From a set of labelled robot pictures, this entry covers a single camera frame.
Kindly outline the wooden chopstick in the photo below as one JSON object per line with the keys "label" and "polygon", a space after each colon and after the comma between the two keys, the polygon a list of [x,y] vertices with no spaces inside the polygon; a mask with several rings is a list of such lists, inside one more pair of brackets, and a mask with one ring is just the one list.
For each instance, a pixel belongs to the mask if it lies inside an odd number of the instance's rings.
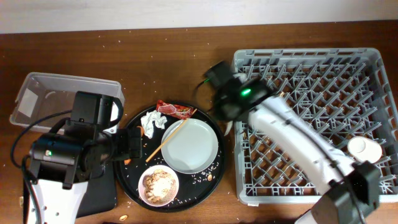
{"label": "wooden chopstick", "polygon": [[174,131],[170,133],[170,135],[165,139],[164,142],[160,144],[160,146],[146,159],[146,163],[148,163],[161,149],[162,147],[168,143],[174,135],[176,135],[180,129],[190,120],[190,118],[185,119]]}

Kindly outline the red snack wrapper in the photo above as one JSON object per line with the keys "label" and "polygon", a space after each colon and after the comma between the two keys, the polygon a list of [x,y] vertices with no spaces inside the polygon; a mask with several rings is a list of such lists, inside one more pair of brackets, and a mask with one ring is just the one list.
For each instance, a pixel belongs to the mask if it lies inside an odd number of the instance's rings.
{"label": "red snack wrapper", "polygon": [[188,119],[194,112],[192,107],[165,103],[162,100],[157,101],[156,110],[178,119]]}

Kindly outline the white bowl with food scraps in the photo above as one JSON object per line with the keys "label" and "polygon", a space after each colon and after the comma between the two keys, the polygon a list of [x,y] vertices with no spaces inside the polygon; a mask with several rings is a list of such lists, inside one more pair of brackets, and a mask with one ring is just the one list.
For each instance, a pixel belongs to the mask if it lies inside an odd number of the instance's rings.
{"label": "white bowl with food scraps", "polygon": [[139,198],[151,207],[163,207],[174,201],[179,189],[179,179],[174,170],[156,165],[144,171],[138,181]]}

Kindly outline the grey plate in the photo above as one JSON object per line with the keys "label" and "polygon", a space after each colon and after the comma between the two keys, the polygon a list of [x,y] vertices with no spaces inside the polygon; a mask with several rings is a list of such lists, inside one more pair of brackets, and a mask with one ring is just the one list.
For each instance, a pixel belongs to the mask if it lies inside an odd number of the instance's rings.
{"label": "grey plate", "polygon": [[[183,121],[173,122],[162,136],[162,141]],[[218,138],[214,129],[206,122],[190,120],[166,143],[162,149],[164,161],[173,170],[183,174],[195,174],[207,169],[218,153]]]}

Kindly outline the small white cup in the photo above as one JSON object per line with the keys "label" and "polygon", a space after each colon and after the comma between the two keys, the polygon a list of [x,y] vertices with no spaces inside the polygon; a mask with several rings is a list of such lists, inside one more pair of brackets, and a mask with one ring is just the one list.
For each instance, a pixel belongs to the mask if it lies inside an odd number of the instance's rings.
{"label": "small white cup", "polygon": [[359,162],[377,162],[382,156],[382,147],[374,140],[355,136],[349,140],[348,152]]}

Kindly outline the white plastic fork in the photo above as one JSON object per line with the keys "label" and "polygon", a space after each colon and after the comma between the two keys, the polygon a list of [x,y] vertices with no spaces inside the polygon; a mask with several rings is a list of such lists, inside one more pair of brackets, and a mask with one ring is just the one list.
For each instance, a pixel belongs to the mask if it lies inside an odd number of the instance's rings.
{"label": "white plastic fork", "polygon": [[227,136],[233,127],[233,121],[228,121],[226,123],[226,130],[224,132],[224,136]]}

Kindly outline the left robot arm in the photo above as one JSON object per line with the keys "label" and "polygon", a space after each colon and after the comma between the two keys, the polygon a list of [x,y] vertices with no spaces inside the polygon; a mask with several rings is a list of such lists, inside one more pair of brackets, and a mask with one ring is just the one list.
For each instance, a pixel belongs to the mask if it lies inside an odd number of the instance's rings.
{"label": "left robot arm", "polygon": [[142,128],[108,128],[124,113],[119,98],[79,91],[73,107],[32,143],[18,168],[28,194],[24,223],[74,223],[89,181],[109,162],[142,157]]}

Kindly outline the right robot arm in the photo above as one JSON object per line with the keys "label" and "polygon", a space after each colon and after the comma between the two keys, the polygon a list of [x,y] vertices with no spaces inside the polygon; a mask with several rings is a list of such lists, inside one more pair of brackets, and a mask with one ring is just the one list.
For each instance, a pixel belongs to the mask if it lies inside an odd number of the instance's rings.
{"label": "right robot arm", "polygon": [[379,169],[328,143],[260,78],[243,82],[226,62],[205,72],[216,93],[215,116],[245,121],[298,164],[321,198],[296,223],[364,223],[379,208]]}

